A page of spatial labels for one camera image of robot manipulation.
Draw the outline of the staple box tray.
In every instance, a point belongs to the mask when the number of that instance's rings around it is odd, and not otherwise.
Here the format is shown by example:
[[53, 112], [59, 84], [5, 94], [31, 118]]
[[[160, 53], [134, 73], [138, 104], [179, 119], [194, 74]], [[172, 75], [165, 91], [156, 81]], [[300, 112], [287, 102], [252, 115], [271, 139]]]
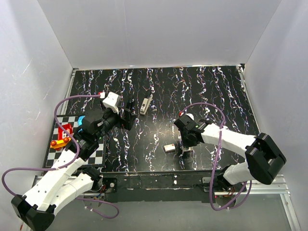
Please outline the staple box tray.
[[191, 151], [193, 151], [193, 147], [184, 147], [184, 146], [182, 146], [182, 151], [183, 151], [184, 153], [186, 153], [186, 152], [191, 152]]

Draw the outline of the white staple box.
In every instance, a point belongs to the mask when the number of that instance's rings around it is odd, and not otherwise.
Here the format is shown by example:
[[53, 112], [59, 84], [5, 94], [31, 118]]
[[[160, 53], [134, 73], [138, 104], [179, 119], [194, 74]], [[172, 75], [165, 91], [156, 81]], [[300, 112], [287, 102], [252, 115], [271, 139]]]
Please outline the white staple box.
[[175, 144], [169, 144], [164, 146], [164, 150], [166, 153], [172, 152], [176, 149]]

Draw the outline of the black stapler magazine part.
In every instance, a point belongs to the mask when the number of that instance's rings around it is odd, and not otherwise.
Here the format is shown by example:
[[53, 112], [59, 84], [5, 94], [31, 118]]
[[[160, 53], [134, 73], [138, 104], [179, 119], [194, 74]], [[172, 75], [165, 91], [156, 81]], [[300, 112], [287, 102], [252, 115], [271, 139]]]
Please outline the black stapler magazine part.
[[132, 111], [134, 104], [135, 104], [135, 99], [134, 99], [133, 95], [131, 95], [128, 99], [126, 108], [129, 109], [130, 111]]

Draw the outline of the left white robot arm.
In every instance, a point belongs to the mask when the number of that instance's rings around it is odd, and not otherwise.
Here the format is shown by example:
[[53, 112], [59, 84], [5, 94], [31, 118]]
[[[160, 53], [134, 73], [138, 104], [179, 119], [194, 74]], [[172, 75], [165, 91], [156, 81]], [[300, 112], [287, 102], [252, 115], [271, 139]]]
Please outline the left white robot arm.
[[45, 231], [56, 214], [83, 192], [95, 193], [102, 188], [98, 170], [89, 167], [71, 183], [68, 178], [98, 149], [99, 140], [113, 127], [131, 130], [136, 114], [125, 108], [120, 115], [117, 107], [91, 110], [82, 119], [72, 140], [45, 175], [23, 195], [17, 194], [11, 204], [17, 216], [33, 231]]

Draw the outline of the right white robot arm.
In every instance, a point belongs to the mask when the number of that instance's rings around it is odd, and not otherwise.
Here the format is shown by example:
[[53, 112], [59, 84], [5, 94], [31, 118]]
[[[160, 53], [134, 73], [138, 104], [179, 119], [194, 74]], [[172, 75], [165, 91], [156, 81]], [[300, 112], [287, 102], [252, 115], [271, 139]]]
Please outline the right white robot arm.
[[220, 129], [210, 121], [195, 122], [189, 115], [182, 115], [175, 121], [184, 147], [200, 143], [219, 144], [222, 148], [239, 154], [245, 162], [230, 165], [214, 177], [213, 184], [223, 191], [231, 190], [236, 184], [257, 180], [270, 185], [286, 164], [286, 157], [270, 135], [244, 135], [228, 129]]

